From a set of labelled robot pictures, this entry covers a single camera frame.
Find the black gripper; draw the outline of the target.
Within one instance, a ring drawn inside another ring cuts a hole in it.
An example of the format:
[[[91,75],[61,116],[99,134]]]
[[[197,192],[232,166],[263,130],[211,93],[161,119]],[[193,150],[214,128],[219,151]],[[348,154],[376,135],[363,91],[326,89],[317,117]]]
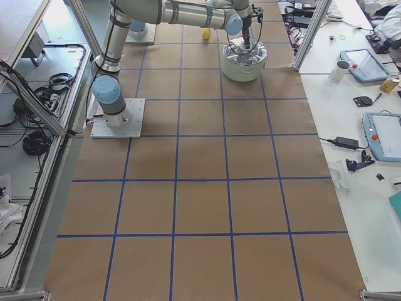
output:
[[[263,22],[264,9],[262,7],[257,7],[254,4],[251,4],[250,12],[251,12],[251,17],[252,18],[257,18],[257,21],[259,23]],[[249,49],[250,48],[250,37],[249,37],[250,21],[249,20],[243,20],[242,22],[243,22],[242,38],[243,38],[243,41],[244,41],[244,46],[245,46],[245,49]]]

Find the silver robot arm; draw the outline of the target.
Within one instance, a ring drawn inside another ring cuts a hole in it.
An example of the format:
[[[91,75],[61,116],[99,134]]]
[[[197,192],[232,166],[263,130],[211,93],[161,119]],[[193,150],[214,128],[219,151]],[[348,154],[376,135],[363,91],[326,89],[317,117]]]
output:
[[[148,28],[146,23],[133,20],[129,28],[128,36],[132,39],[140,40],[147,34],[147,32]]]
[[[125,43],[154,44],[160,23],[223,29],[241,33],[251,47],[249,29],[253,18],[263,21],[263,9],[249,1],[110,1],[111,11],[103,47],[93,64],[92,93],[103,111],[104,123],[122,127],[133,119],[118,80]]]

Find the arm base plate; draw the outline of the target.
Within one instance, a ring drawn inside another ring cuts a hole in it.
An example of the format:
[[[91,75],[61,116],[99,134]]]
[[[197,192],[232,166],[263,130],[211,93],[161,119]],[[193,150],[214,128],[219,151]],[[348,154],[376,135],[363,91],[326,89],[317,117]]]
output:
[[[125,42],[128,44],[153,45],[155,43],[156,29],[157,26],[155,24],[147,23],[145,23],[141,31],[130,29]]]
[[[97,104],[95,115],[100,116],[93,119],[91,138],[124,139],[141,137],[145,99],[126,98],[125,102],[125,110],[118,115],[104,114],[100,104]]]

